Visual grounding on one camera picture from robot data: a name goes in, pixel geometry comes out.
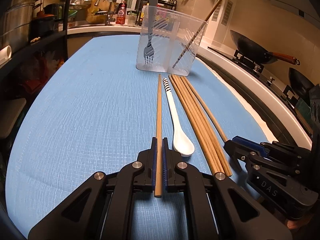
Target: white paper roll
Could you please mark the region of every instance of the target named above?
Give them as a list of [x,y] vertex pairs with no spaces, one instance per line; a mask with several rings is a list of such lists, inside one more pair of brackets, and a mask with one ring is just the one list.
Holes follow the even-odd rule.
[[6,46],[0,50],[0,65],[6,62],[9,58],[11,58],[11,47]]

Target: air vent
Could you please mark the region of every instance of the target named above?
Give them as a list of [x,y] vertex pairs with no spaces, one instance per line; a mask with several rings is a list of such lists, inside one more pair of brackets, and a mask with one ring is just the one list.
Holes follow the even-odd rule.
[[233,3],[230,0],[228,0],[226,10],[224,11],[224,15],[221,21],[221,24],[223,24],[224,26],[227,26],[227,23],[231,14],[232,5]]
[[214,21],[214,22],[216,22],[218,20],[221,4],[222,4],[222,1],[219,3],[218,7],[213,12],[212,21]]

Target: white countertop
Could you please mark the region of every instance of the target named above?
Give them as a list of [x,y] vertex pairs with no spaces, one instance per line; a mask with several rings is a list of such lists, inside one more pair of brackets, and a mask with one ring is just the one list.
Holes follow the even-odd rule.
[[[132,25],[84,25],[81,27],[75,27],[68,29],[68,34],[76,34],[76,33],[90,33],[90,32],[133,32],[140,33],[140,26],[132,26]],[[284,105],[268,88],[265,87],[264,84],[259,82],[256,78],[254,78],[251,74],[237,66],[235,63],[221,56],[220,54],[208,49],[207,47],[211,47],[217,49],[219,51],[225,52],[229,55],[233,55],[235,50],[229,48],[223,44],[213,44],[212,41],[209,41],[206,37],[203,37],[201,41],[198,54],[207,59],[213,61],[226,71],[228,71],[231,75],[237,78],[240,82],[246,85],[252,92],[254,92],[262,101],[266,104],[266,106],[278,117],[278,119],[282,122],[282,124],[289,131],[293,139],[296,141],[299,147],[304,147],[307,149],[311,149],[311,139],[306,134],[304,129],[301,127],[295,116],[291,113],[291,111]],[[266,77],[270,76],[268,71],[263,71],[263,75]],[[275,85],[283,88],[285,85],[276,78]]]

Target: spoon handle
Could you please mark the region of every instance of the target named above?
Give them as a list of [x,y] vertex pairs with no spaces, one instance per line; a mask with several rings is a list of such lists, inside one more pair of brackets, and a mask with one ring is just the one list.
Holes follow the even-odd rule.
[[181,128],[181,125],[179,122],[179,117],[178,117],[176,105],[174,103],[173,96],[171,93],[170,84],[166,78],[164,78],[162,81],[163,81],[165,93],[167,95],[167,100],[168,100],[168,104],[169,104],[169,108],[170,108],[173,127],[174,127],[174,130],[177,131],[178,129],[182,129],[182,128]]

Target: table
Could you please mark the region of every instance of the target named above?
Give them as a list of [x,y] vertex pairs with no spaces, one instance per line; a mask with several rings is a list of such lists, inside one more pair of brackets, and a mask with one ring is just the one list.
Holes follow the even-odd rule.
[[[9,217],[24,236],[94,172],[119,171],[150,148],[156,134],[158,73],[135,68],[138,40],[138,35],[92,39],[57,71],[28,111],[12,148],[5,192]],[[195,60],[188,78],[228,138],[267,141],[253,117],[203,63]],[[196,149],[185,161],[210,173],[175,93],[173,97],[181,126]],[[162,106],[162,135],[172,147],[164,89]],[[250,189],[244,171],[231,178]],[[183,195],[136,194],[132,239],[187,239]]]

